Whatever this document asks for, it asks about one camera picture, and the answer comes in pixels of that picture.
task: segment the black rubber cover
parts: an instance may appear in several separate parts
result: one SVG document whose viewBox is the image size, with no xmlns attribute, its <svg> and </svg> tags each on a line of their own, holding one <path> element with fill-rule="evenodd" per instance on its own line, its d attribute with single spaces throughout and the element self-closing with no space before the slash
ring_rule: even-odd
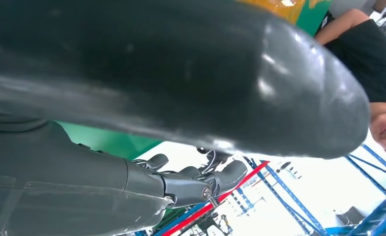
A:
<svg viewBox="0 0 386 236">
<path fill-rule="evenodd" d="M 0 112 L 321 158 L 354 150 L 369 122 L 327 50 L 229 0 L 0 0 Z"/>
</svg>

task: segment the red beam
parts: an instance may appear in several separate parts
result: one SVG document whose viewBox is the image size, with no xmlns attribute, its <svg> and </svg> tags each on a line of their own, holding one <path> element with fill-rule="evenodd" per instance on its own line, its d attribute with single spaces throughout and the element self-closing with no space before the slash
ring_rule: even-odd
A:
<svg viewBox="0 0 386 236">
<path fill-rule="evenodd" d="M 253 177 L 254 175 L 256 175 L 259 171 L 261 171 L 262 168 L 264 168 L 266 165 L 268 165 L 268 162 L 269 161 L 265 161 L 263 163 L 261 163 L 261 165 L 259 165 L 257 168 L 255 168 L 251 173 L 249 173 L 247 176 L 245 176 L 245 178 L 243 178 L 243 180 L 236 186 L 236 188 L 230 192 L 227 192 L 225 194 L 222 194 L 218 200 L 219 202 L 222 202 L 223 200 L 225 200 L 233 191 L 235 191 L 237 188 L 239 188 L 241 185 L 243 185 L 245 182 L 247 182 L 251 177 Z M 187 219 L 185 219 L 184 221 L 182 221 L 181 223 L 179 223 L 178 225 L 174 226 L 172 229 L 168 230 L 167 232 L 165 232 L 163 234 L 163 236 L 170 236 L 172 235 L 173 233 L 175 233 L 176 231 L 184 228 L 185 226 L 189 225 L 190 223 L 192 223 L 193 221 L 197 220 L 198 218 L 200 218 L 200 216 L 204 215 L 206 212 L 208 212 L 209 210 L 211 210 L 213 208 L 213 205 L 212 204 L 209 204 L 207 206 L 204 206 L 202 209 L 198 210 L 196 213 L 192 214 L 191 216 L 189 216 Z"/>
</svg>

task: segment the yellow panel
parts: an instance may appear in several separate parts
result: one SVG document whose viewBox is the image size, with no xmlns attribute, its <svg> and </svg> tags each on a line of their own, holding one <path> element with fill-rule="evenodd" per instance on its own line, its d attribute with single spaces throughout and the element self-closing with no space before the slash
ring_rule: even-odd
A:
<svg viewBox="0 0 386 236">
<path fill-rule="evenodd" d="M 239 0 L 255 6 L 263 7 L 268 11 L 295 24 L 300 16 L 306 0 Z M 317 3 L 324 0 L 309 0 L 309 7 L 314 8 Z"/>
</svg>

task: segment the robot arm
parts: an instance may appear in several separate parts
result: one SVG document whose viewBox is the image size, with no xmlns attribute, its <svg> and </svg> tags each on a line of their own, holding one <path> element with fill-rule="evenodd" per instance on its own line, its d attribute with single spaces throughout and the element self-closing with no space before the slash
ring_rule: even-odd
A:
<svg viewBox="0 0 386 236">
<path fill-rule="evenodd" d="M 56 122 L 0 114 L 0 235 L 128 233 L 159 223 L 165 208 L 229 191 L 246 174 L 239 161 L 206 176 L 156 171 L 166 162 L 132 163 L 72 143 Z"/>
</svg>

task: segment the man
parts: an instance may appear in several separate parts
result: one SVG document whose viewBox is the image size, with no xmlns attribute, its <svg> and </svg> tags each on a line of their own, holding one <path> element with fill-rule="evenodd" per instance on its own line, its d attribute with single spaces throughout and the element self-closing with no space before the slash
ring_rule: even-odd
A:
<svg viewBox="0 0 386 236">
<path fill-rule="evenodd" d="M 386 34 L 362 11 L 352 9 L 315 36 L 353 73 L 369 98 L 372 137 L 386 150 Z"/>
</svg>

